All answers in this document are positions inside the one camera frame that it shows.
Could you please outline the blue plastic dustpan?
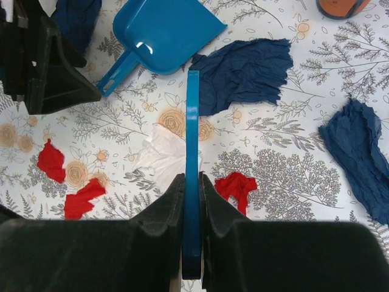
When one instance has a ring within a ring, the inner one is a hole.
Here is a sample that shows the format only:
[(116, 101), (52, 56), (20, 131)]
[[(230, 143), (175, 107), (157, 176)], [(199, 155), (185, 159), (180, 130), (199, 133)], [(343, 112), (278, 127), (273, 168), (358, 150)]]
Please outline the blue plastic dustpan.
[(153, 73), (173, 74), (226, 27), (199, 1), (128, 1), (113, 21), (124, 51), (97, 88), (109, 96), (138, 64)]

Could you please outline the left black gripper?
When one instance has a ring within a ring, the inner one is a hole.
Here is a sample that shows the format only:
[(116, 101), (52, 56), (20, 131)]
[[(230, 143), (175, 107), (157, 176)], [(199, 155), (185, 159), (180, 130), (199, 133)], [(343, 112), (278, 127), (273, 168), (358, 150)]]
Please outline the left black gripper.
[(26, 79), (24, 103), (29, 114), (51, 114), (99, 101), (101, 92), (67, 60), (55, 21), (41, 16), (32, 25), (40, 14), (39, 1), (1, 1), (4, 94), (22, 100)]

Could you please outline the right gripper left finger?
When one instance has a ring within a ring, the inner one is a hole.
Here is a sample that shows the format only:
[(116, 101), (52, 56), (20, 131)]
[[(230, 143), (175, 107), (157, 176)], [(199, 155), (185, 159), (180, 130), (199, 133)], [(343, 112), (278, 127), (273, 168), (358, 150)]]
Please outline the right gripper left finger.
[(2, 291), (179, 291), (185, 180), (129, 220), (1, 223)]

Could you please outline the blue hand brush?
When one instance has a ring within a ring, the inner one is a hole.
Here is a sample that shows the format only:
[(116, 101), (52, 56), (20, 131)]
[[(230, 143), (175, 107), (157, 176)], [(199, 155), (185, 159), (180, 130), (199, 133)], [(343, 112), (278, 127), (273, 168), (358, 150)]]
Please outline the blue hand brush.
[(188, 71), (186, 106), (186, 158), (182, 278), (201, 278), (201, 219), (199, 198), (199, 71)]

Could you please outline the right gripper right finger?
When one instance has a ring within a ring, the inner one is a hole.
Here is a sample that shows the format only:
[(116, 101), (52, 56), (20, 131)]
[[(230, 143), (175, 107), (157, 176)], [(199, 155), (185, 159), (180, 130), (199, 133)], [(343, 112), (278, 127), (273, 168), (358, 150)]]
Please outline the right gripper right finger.
[(388, 263), (361, 224), (253, 221), (199, 176), (207, 291), (387, 291)]

